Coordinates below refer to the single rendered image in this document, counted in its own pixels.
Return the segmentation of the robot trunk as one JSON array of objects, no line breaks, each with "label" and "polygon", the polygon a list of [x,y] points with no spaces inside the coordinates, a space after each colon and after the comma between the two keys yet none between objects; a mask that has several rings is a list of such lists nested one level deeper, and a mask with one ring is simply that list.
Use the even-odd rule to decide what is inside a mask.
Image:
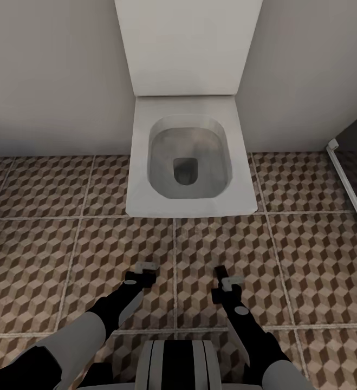
[{"label": "robot trunk", "polygon": [[222,390],[211,340],[146,340],[135,390]]}]

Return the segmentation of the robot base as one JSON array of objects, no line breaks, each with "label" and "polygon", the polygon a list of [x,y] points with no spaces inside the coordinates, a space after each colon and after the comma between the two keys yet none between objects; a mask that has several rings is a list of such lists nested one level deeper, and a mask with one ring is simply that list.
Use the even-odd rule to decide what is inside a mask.
[{"label": "robot base", "polygon": [[[256,373],[252,372],[246,363],[244,370],[244,384],[221,381],[222,390],[263,390]],[[96,362],[91,365],[81,386],[76,390],[135,390],[135,381],[113,384],[112,364]]]}]

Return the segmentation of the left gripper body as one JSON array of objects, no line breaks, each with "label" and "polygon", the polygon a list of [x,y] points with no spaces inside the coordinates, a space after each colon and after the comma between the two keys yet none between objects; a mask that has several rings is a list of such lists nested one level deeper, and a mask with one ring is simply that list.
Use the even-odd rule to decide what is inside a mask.
[{"label": "left gripper body", "polygon": [[136,274],[135,271],[126,272],[125,280],[128,280],[129,278],[139,278],[142,280],[142,288],[148,288],[148,289],[152,288],[152,278],[153,278],[152,273],[143,272],[143,274]]}]

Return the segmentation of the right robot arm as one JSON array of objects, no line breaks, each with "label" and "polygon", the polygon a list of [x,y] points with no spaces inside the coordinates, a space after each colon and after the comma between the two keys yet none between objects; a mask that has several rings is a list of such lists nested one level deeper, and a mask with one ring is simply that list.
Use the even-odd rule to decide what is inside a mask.
[{"label": "right robot arm", "polygon": [[211,289],[214,304],[222,304],[229,333],[263,390],[316,390],[282,352],[272,333],[265,333],[241,302],[244,276],[222,278],[223,286]]}]

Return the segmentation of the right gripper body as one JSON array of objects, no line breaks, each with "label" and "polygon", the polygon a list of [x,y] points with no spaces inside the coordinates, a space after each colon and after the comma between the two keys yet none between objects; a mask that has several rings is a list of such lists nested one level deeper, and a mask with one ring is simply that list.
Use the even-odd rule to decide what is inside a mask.
[{"label": "right gripper body", "polygon": [[236,298],[241,302],[241,288],[237,285],[232,286],[232,291],[225,292],[222,287],[211,289],[212,301],[214,304],[222,304],[225,309],[226,300]]}]

